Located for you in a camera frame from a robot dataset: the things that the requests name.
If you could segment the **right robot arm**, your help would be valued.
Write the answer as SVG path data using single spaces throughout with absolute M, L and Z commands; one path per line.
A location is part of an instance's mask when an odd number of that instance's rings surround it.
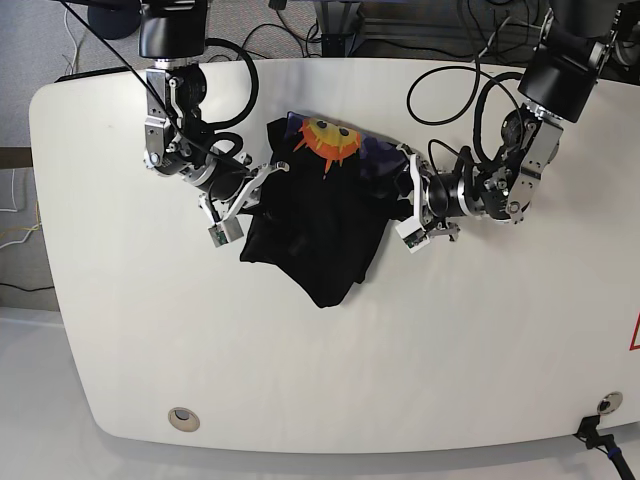
M 236 160 L 244 140 L 231 129 L 257 103 L 255 63 L 239 45 L 208 36 L 209 1 L 142 1 L 140 5 L 139 54 L 154 62 L 145 71 L 145 163 L 162 176 L 182 176 L 204 193 L 209 207 L 215 201 L 227 202 L 250 177 L 248 167 Z M 209 46 L 235 52 L 248 69 L 248 101 L 228 120 L 202 118 L 207 80 L 197 58 Z

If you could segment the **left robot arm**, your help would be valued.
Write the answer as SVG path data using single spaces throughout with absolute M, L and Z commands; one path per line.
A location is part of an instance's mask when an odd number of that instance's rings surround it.
M 518 224 L 532 203 L 542 174 L 557 154 L 563 125 L 575 123 L 618 40 L 628 37 L 633 1 L 552 1 L 534 54 L 522 73 L 489 76 L 471 66 L 476 81 L 465 106 L 474 111 L 473 138 L 456 152 L 454 168 L 439 172 L 432 158 L 410 157 L 413 215 L 421 232 L 455 233 L 455 219 L 488 216 Z M 518 81 L 523 97 L 504 119 L 494 156 L 482 146 L 482 118 L 489 93 Z

